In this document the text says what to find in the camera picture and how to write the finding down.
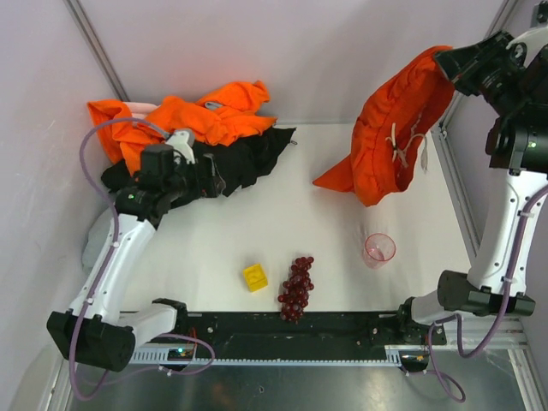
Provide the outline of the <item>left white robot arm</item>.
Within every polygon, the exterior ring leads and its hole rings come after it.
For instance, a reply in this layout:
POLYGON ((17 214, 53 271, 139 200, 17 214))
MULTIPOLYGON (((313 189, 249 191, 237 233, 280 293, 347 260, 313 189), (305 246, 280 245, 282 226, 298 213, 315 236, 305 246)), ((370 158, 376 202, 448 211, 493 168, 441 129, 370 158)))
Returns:
POLYGON ((216 191, 212 160, 198 163, 189 143, 147 146, 141 160, 140 172, 111 208, 110 230, 84 287, 65 312, 51 313, 46 323, 64 359, 111 372, 122 371, 143 344, 184 333, 184 303, 158 298, 125 313, 122 300, 134 263, 173 203, 216 191))

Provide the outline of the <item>orange hoodie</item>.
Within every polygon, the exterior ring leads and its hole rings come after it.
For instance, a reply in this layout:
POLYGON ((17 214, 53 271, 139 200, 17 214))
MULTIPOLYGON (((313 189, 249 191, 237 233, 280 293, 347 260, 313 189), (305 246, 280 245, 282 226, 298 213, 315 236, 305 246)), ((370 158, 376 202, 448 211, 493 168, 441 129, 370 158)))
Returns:
MULTIPOLYGON (((211 146, 229 146, 240 138, 263 134, 277 119, 261 116, 259 109, 270 101, 266 85, 255 82, 230 82, 195 102, 167 96, 145 121, 173 133, 188 128, 198 142, 211 146)), ((95 126, 109 120, 131 117, 125 102, 115 99, 86 104, 95 126)), ((137 122, 120 122, 98 131, 99 141, 109 160, 124 161, 133 174, 140 170, 140 154, 146 146, 165 142, 157 131, 137 122)))

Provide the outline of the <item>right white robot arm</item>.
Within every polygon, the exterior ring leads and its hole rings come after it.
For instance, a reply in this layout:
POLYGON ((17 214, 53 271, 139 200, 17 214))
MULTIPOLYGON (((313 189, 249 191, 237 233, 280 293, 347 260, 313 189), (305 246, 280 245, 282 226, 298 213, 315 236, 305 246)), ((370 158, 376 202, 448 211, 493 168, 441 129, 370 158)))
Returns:
POLYGON ((526 265, 547 197, 547 29, 518 37, 505 31, 467 47, 436 53, 455 89, 481 96, 497 113, 485 143, 491 194, 484 233, 467 273, 444 271, 435 291, 409 298, 398 310, 404 342, 424 339, 453 313, 497 320, 528 317, 526 265))

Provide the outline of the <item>orange drawstring shorts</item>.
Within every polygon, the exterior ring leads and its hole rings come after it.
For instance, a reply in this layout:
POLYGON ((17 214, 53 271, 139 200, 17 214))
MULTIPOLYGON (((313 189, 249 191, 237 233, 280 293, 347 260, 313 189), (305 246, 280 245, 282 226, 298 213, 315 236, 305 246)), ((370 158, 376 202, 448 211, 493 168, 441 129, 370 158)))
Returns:
POLYGON ((354 124, 350 154, 313 185, 353 193, 364 206, 406 191, 420 145, 455 92, 434 59, 452 49, 436 45, 421 52, 374 92, 354 124))

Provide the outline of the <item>black cloth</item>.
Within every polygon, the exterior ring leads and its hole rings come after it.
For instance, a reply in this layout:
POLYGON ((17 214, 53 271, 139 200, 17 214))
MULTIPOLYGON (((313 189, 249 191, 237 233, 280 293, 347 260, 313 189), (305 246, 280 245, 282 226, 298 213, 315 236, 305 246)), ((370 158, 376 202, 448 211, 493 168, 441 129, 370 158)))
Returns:
MULTIPOLYGON (((237 140, 229 146, 211 146, 195 141, 193 145, 196 163, 205 154, 212 154, 221 177, 226 182, 222 196, 229 197, 238 189, 254 185, 262 176, 269 175, 277 160, 292 140, 295 128, 268 128, 263 134, 256 134, 237 140)), ((177 208, 193 201, 174 201, 177 208)))

